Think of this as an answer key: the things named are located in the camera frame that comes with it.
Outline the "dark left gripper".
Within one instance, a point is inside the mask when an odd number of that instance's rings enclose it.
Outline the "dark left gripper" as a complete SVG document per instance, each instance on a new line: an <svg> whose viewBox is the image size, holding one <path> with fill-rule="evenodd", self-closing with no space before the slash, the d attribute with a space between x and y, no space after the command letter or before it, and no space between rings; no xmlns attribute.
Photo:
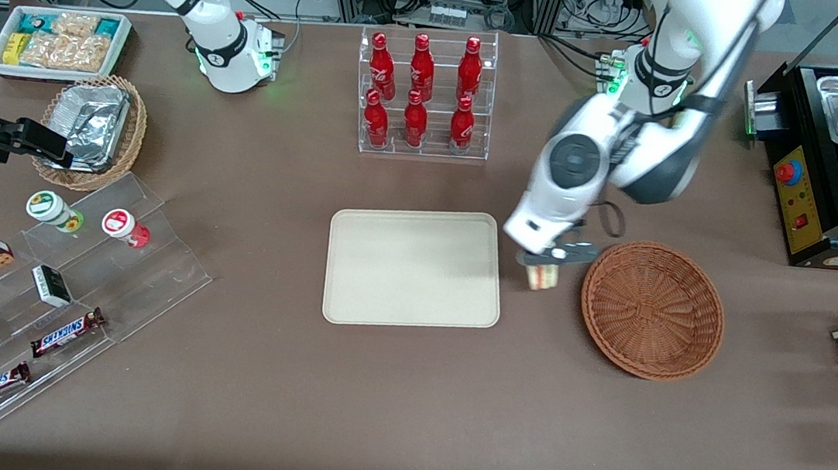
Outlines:
<svg viewBox="0 0 838 470"><path fill-rule="evenodd" d="M532 253L520 251L517 253L517 262L523 267L540 266L561 266L562 263L591 263L601 255L602 248L596 244L582 241L579 232L562 232L557 238L550 242L546 253Z"/></svg>

